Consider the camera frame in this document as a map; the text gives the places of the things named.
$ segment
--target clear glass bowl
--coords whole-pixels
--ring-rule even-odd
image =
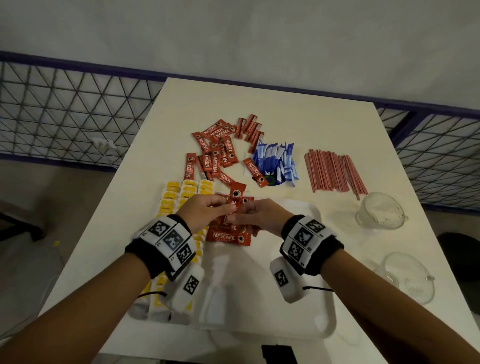
[[[375,273],[422,305],[430,302],[435,295],[435,278],[410,254],[388,254]]]
[[[393,197],[371,192],[362,200],[355,219],[365,229],[394,230],[403,226],[408,217]]]

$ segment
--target finger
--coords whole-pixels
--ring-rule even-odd
[[[227,200],[224,199],[222,196],[219,194],[203,194],[201,195],[203,197],[202,202],[205,203],[205,206],[211,206],[211,205],[224,205],[227,203]]]
[[[248,214],[251,211],[256,211],[256,201],[249,201],[241,204],[237,210],[240,214]]]
[[[258,213],[241,214],[237,212],[236,214],[229,215],[227,221],[237,225],[256,225],[259,220],[258,217]]]
[[[213,220],[222,215],[229,215],[232,212],[235,212],[236,209],[237,207],[235,206],[235,204],[225,204],[219,207],[211,207],[208,209],[209,218]]]

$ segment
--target white plastic tray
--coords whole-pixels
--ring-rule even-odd
[[[321,220],[312,204],[287,199],[276,202],[295,214]],[[265,231],[252,239],[250,247],[206,242],[205,278],[195,296],[192,325],[290,338],[329,336],[336,326],[331,292],[311,290],[293,304],[283,300],[269,270],[270,262],[280,256],[281,243],[281,238]],[[306,279],[309,285],[328,288],[320,275]]]

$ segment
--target floor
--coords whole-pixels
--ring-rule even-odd
[[[1,339],[36,317],[114,174],[9,160],[0,160],[0,170],[0,200],[34,212],[48,232],[41,242],[22,234],[0,244]],[[480,217],[431,211],[427,217],[436,235],[453,231],[480,240]],[[158,362],[106,354],[93,361]]]

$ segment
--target tabletop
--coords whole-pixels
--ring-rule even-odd
[[[132,232],[155,215],[162,184],[181,181],[185,154],[199,153],[191,133],[218,119],[235,123],[250,113],[263,124],[266,142],[295,143],[300,180],[296,187],[260,189],[241,163],[226,169],[234,180],[247,183],[246,194],[316,205],[346,250],[370,268],[390,252],[413,255],[435,277],[435,297],[425,308],[480,350],[480,332],[372,103],[173,78],[163,86],[41,313],[118,258]],[[243,157],[247,143],[234,139],[234,144]],[[364,230],[354,219],[360,203],[353,193],[312,193],[303,159],[310,148],[350,155],[367,189],[391,195],[409,220],[395,231]],[[209,332],[126,315],[101,352],[199,363],[225,358],[229,363],[264,363],[261,345],[282,344],[292,346],[300,364],[384,363],[335,295],[334,301],[336,329],[324,340]]]

